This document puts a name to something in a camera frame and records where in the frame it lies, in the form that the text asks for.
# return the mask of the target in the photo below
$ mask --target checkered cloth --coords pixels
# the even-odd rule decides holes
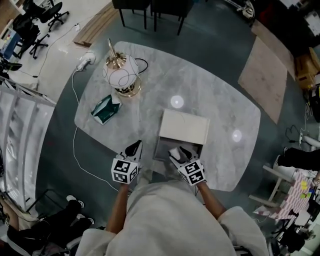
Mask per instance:
[[[307,189],[302,189],[301,182],[305,181],[307,184]],[[292,185],[289,189],[288,194],[284,198],[280,207],[276,209],[269,217],[276,220],[283,219],[293,219],[294,215],[289,215],[289,212],[293,210],[298,214],[302,210],[307,210],[309,207],[309,197],[301,198],[302,194],[307,195],[311,185],[311,180],[303,175],[301,171],[298,171],[295,180],[292,182]]]

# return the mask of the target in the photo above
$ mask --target gray marble table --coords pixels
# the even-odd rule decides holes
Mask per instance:
[[[103,78],[105,57],[86,85],[75,124],[117,153],[142,140],[141,164],[164,174],[173,170],[167,170],[168,166],[163,162],[153,159],[164,109],[209,118],[207,141],[200,160],[211,189],[232,191],[254,150],[260,110],[219,77],[184,59],[128,42],[118,42],[115,50],[148,62],[148,69],[140,75],[141,91],[132,98],[120,97],[123,106],[105,125],[96,122],[90,112],[112,90]],[[144,67],[142,61],[137,62],[141,68]],[[184,99],[184,105],[179,109],[171,105],[171,98],[176,95]]]

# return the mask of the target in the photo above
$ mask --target table lamp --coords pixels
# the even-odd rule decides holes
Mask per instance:
[[[111,56],[103,65],[103,77],[119,95],[132,97],[141,89],[138,64],[132,56],[116,52],[110,39],[108,39],[108,44]]]

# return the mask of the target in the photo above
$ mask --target floor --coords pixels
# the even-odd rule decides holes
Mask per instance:
[[[72,28],[74,23],[86,18],[76,19],[73,18],[73,14],[76,14],[77,18],[81,16],[77,12],[87,14],[87,7],[90,8],[92,16],[106,4],[105,2],[98,3],[98,1],[89,4],[81,0],[82,4],[77,1],[75,6],[72,5],[75,2],[75,0],[70,0],[63,3],[65,9],[69,5],[70,20],[56,32],[52,32],[50,40],[54,40],[54,33],[59,36],[63,35]],[[147,30],[143,29],[142,12],[137,11],[136,14],[132,14],[130,10],[124,10],[123,16],[126,27],[122,26],[121,20],[118,18],[106,29],[101,38],[111,38],[114,43],[127,41],[141,44],[186,59],[220,77],[257,104],[238,85],[238,78],[251,52],[255,36],[251,33],[249,25],[222,0],[208,2],[200,0],[196,3],[184,22],[180,36],[177,36],[178,17],[161,15],[161,19],[158,19],[157,22],[157,32],[154,32],[150,12],[147,13]],[[104,182],[81,171],[73,158],[72,139],[76,128],[74,116],[77,105],[74,100],[71,80],[68,78],[79,57],[86,51],[71,43],[70,40],[75,34],[76,32],[72,30],[51,47],[39,77],[40,92],[48,94],[54,100],[58,100],[62,91],[63,93],[48,127],[42,148],[37,178],[37,194],[40,195],[45,189],[53,189],[57,194],[50,192],[50,196],[59,201],[61,205],[65,204],[64,196],[74,194],[86,203],[84,213],[95,218],[97,226],[99,226],[105,225],[116,193]],[[97,43],[92,47],[102,49],[107,46]],[[25,65],[22,70],[36,75],[41,68],[43,63],[41,60],[44,60],[45,53],[46,50],[43,50],[37,60],[29,59],[30,62],[23,59]],[[84,89],[80,83],[84,77],[85,74],[80,74],[75,79],[77,90],[80,93]],[[16,79],[26,78],[26,76],[22,77],[19,74]],[[298,147],[296,144],[288,143],[285,130],[291,125],[295,125],[298,129],[305,126],[304,106],[305,102],[301,90],[288,75],[278,124],[276,125],[260,108],[261,121],[256,146],[244,175],[234,191],[214,191],[227,208],[238,205],[243,207],[253,218],[260,221],[265,219],[252,213],[257,204],[248,199],[248,195],[267,196],[272,190],[271,185],[274,184],[275,177],[263,171],[262,166],[264,164],[271,165],[283,147]],[[307,133],[312,137],[318,137],[319,125],[313,118],[307,121],[307,130]],[[290,139],[298,139],[298,134],[290,136],[292,136]],[[108,170],[115,155],[114,152],[81,131],[78,131],[75,142],[77,157],[81,159],[81,165],[86,170],[100,177],[109,175]],[[48,199],[44,200],[42,204],[48,212],[57,208]],[[267,219],[259,225],[268,234],[272,230],[273,224],[273,220]]]
[[[79,24],[80,28],[83,28],[109,2],[111,0],[96,0],[94,2],[86,0],[63,1],[60,12],[69,11],[70,15],[64,16],[65,23],[63,25],[57,23],[49,33],[50,37],[43,41],[44,44],[49,45],[48,48],[39,49],[37,59],[33,59],[28,51],[25,52],[19,61],[23,65],[20,70],[29,75],[15,71],[9,73],[10,78],[19,83],[35,83],[38,81],[38,91],[57,102],[70,73],[88,50],[72,42],[78,34],[74,26]],[[38,38],[48,33],[49,27],[47,24],[42,24],[40,21],[36,21],[35,24],[40,29]]]

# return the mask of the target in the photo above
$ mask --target gold lamp base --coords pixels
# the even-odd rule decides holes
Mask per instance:
[[[138,76],[133,84],[125,89],[115,89],[122,97],[130,98],[136,95],[141,90],[141,79]]]

